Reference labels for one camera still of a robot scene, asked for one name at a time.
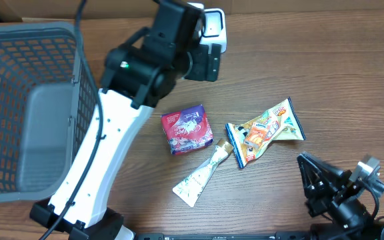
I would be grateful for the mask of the white tube pouch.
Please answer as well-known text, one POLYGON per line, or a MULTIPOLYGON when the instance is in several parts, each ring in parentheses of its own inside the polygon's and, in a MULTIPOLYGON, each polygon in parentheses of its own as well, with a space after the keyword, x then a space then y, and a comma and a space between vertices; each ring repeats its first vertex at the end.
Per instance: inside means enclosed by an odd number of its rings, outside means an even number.
POLYGON ((210 158, 174 186, 174 194, 181 198, 188 206, 194 207, 216 168, 230 156, 232 151, 232 144, 224 139, 220 139, 210 158))

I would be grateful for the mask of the small orange juice carton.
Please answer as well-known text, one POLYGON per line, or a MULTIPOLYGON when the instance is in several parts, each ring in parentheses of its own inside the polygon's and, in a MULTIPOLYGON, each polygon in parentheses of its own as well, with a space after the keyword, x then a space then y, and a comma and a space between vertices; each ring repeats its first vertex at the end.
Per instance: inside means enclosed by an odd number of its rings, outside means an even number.
POLYGON ((268 128, 260 124, 254 123, 251 126, 246 138, 244 139, 244 144, 258 149, 263 146, 265 142, 268 142, 268 140, 270 140, 270 136, 268 136, 268 133, 268 128))

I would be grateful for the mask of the cream snack bag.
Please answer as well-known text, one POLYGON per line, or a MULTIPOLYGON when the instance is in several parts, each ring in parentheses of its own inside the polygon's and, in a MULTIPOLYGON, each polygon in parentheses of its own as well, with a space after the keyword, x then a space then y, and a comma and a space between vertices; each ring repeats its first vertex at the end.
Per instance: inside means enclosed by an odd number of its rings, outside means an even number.
POLYGON ((295 114, 292 100, 289 97, 246 123, 227 123, 225 128, 233 146, 238 166, 241 169, 249 162, 260 158, 272 141, 306 140, 303 128, 295 114), (270 140, 258 149, 244 144, 244 139, 254 123, 268 128, 268 136, 270 136, 270 140))

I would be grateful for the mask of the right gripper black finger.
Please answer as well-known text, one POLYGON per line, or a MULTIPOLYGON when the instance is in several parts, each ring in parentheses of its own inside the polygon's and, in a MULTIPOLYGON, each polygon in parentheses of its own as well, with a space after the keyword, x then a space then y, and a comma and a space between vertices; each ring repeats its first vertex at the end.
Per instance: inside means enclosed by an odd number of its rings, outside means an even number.
POLYGON ((312 163, 314 166, 316 166, 316 168, 318 168, 320 171, 326 171, 338 177, 342 176, 344 172, 344 170, 335 167, 334 165, 331 165, 306 151, 302 152, 301 156, 309 163, 312 163))
POLYGON ((320 171, 316 166, 304 159, 301 154, 297 157, 297 162, 301 172, 305 197, 308 200, 331 198, 330 173, 320 171))

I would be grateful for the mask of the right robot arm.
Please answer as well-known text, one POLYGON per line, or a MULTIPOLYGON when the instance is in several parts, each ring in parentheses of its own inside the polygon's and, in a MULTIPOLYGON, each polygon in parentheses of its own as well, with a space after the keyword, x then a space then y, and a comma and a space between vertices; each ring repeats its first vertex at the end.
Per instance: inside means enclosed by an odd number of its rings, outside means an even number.
POLYGON ((330 220, 312 225, 303 239, 384 239, 384 216, 377 215, 384 194, 380 160, 366 155, 352 171, 308 152, 297 162, 309 215, 330 220))

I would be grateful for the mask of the red purple snack pack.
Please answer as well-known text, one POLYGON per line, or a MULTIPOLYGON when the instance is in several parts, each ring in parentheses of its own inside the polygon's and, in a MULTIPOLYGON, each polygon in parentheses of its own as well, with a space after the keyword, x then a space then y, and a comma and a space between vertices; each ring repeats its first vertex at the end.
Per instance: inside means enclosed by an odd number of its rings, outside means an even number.
POLYGON ((188 153, 212 144, 213 132, 202 105, 161 116, 172 155, 188 153))

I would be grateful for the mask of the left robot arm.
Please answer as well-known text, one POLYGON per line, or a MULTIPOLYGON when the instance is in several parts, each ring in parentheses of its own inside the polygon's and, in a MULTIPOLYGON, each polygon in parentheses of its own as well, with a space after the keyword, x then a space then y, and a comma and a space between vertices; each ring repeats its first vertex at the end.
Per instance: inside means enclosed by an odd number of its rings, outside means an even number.
POLYGON ((51 198, 33 205, 30 217, 47 234, 132 240, 123 216, 107 206, 111 187, 136 134, 176 81, 217 80, 227 48, 225 14, 199 3, 160 1, 152 26, 108 52, 100 82, 85 58, 80 20, 76 14, 77 53, 95 108, 68 174, 51 198))

